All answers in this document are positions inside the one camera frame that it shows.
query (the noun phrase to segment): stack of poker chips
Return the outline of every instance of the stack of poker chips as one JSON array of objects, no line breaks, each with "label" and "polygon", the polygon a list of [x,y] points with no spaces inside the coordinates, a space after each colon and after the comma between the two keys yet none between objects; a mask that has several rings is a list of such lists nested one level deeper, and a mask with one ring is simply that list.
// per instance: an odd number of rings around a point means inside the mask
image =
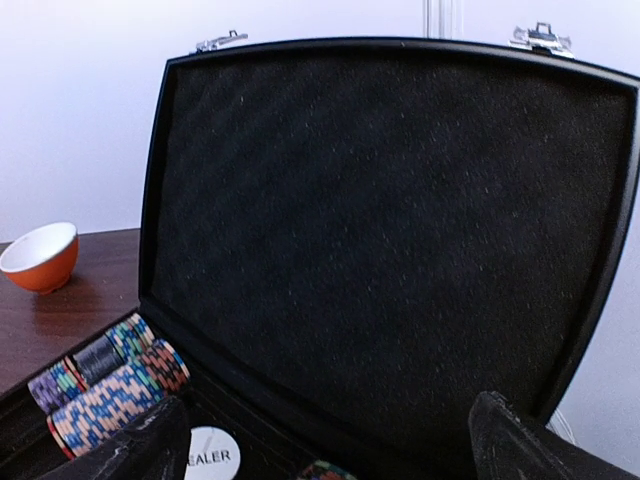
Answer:
[{"label": "stack of poker chips", "polygon": [[296,480],[357,480],[357,478],[329,462],[317,460],[298,474]]},{"label": "stack of poker chips", "polygon": [[134,418],[189,381],[190,374],[165,340],[113,371],[47,417],[62,451],[73,459],[111,438]]},{"label": "stack of poker chips", "polygon": [[78,353],[64,357],[33,378],[28,384],[29,391],[49,415],[145,352],[153,341],[151,328],[138,314],[133,314]]}]

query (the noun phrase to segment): bowl rim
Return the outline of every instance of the bowl rim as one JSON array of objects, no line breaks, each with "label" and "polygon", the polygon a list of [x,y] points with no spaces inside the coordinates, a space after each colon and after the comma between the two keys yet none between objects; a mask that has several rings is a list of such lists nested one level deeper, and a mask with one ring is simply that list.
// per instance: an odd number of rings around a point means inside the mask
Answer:
[{"label": "bowl rim", "polygon": [[[25,237],[27,237],[29,235],[33,235],[34,233],[39,232],[40,230],[45,230],[45,229],[48,229],[48,228],[51,228],[51,227],[54,227],[54,226],[58,226],[58,225],[65,225],[65,226],[71,227],[73,229],[73,234],[70,236],[68,242],[66,242],[63,246],[61,246],[59,249],[57,249],[51,255],[47,256],[46,258],[43,258],[38,263],[27,264],[26,266],[21,266],[20,268],[5,268],[3,266],[3,260],[5,259],[5,257],[10,255],[11,251],[14,249],[14,247],[18,243],[20,243]],[[78,228],[71,222],[53,222],[53,223],[48,223],[46,225],[42,225],[40,227],[34,228],[33,230],[30,230],[27,233],[25,233],[24,235],[21,235],[20,237],[16,238],[13,242],[11,242],[9,244],[9,246],[7,248],[4,249],[2,254],[0,254],[0,271],[2,271],[4,273],[20,273],[20,272],[26,272],[28,270],[34,269],[36,267],[39,267],[40,265],[42,265],[44,263],[47,263],[49,260],[57,257],[62,252],[64,252],[67,248],[69,248],[69,246],[75,241],[75,239],[77,237],[78,237]]]}]

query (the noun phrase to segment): open black case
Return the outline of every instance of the open black case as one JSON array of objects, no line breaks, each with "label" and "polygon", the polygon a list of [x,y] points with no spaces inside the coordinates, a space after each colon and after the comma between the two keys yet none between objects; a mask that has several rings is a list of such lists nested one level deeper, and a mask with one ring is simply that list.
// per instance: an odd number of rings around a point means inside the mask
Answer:
[{"label": "open black case", "polygon": [[[192,372],[191,424],[238,440],[236,478],[474,478],[483,391],[544,425],[620,258],[639,86],[415,39],[170,60],[137,310]],[[0,478],[64,461],[26,382],[5,395]]]}]

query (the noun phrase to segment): metal latch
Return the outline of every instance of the metal latch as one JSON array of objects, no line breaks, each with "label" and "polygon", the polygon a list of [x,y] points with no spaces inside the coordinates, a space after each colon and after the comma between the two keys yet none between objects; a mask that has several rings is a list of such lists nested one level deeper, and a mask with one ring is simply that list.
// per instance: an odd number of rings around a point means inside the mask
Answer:
[{"label": "metal latch", "polygon": [[218,37],[213,40],[205,40],[204,42],[196,44],[196,51],[191,53],[196,54],[213,52],[214,50],[217,50],[219,47],[226,45],[227,43],[237,42],[238,40],[246,40],[247,38],[249,38],[249,35],[247,35],[246,33],[241,33],[240,35],[238,35],[238,32],[236,32],[235,30],[229,30],[229,35]]}]

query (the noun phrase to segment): black foam lining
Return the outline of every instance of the black foam lining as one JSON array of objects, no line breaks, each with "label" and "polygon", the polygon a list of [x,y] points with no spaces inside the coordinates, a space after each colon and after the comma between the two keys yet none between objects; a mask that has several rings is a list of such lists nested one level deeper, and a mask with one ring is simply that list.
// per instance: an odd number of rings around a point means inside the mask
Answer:
[{"label": "black foam lining", "polygon": [[475,396],[530,411],[575,328],[627,96],[399,50],[175,68],[150,293],[294,397],[469,474]]}]

